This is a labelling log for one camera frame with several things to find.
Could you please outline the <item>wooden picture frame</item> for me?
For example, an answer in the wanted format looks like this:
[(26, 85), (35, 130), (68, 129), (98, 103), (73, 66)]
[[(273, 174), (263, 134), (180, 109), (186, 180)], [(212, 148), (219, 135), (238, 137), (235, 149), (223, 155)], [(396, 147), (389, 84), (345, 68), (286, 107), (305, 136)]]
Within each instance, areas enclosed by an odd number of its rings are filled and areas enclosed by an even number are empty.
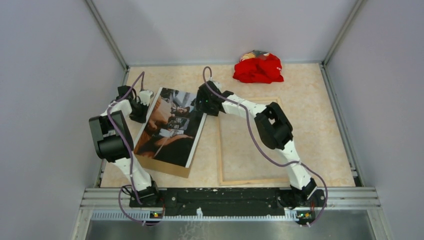
[(287, 168), (269, 162), (256, 148), (245, 118), (220, 113), (216, 118), (217, 174), (220, 186), (288, 187)]

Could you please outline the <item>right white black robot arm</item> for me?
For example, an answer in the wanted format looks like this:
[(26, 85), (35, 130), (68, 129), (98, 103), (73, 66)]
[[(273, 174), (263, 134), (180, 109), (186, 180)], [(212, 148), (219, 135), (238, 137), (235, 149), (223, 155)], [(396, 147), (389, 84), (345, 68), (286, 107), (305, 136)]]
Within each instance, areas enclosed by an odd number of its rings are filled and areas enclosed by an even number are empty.
[[(313, 176), (318, 177), (319, 174), (301, 161), (294, 142), (293, 126), (278, 103), (259, 104), (231, 91), (221, 92), (217, 82), (208, 80), (197, 90), (195, 107), (209, 116), (224, 113), (244, 118), (249, 135), (260, 154), (275, 166), (286, 169), (294, 202), (299, 206), (307, 206), (313, 200), (318, 191)], [(261, 149), (254, 137), (250, 120), (254, 120), (262, 144), (278, 153), (283, 163), (271, 159)]]

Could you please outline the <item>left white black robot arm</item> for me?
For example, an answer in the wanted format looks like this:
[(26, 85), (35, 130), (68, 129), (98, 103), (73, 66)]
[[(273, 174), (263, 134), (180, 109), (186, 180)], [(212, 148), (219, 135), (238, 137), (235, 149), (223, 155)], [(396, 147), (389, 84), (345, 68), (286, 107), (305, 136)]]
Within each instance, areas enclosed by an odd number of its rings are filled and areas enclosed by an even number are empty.
[(145, 123), (153, 92), (133, 87), (118, 87), (119, 96), (106, 110), (88, 121), (97, 156), (113, 164), (130, 182), (131, 207), (154, 207), (160, 204), (161, 194), (151, 175), (143, 169), (134, 153), (134, 141), (126, 117)]

